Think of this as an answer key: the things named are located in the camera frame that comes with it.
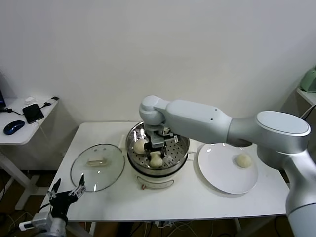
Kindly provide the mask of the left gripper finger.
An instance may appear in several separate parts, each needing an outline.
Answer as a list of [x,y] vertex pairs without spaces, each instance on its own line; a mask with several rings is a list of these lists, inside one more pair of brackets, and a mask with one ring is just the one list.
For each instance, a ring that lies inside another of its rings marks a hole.
[[82,194],[85,192],[85,181],[84,181],[84,174],[81,175],[79,180],[79,184],[70,192],[71,196],[81,197]]
[[60,184],[61,184],[61,179],[58,179],[57,182],[53,185],[52,189],[47,191],[47,194],[50,200],[56,198],[57,191],[60,187]]

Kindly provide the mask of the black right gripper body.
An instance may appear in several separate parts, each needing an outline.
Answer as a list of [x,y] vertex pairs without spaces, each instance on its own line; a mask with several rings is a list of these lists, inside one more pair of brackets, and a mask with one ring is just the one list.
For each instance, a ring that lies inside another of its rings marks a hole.
[[160,151],[165,144],[164,126],[144,125],[147,143],[144,145],[145,154]]

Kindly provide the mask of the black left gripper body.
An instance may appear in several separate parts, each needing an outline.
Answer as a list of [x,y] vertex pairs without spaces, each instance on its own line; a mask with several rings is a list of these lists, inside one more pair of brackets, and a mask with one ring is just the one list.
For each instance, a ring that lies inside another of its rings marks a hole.
[[56,197],[50,200],[50,204],[52,206],[52,217],[67,218],[67,213],[70,205],[77,202],[77,200],[78,197],[71,194],[71,191],[57,193]]

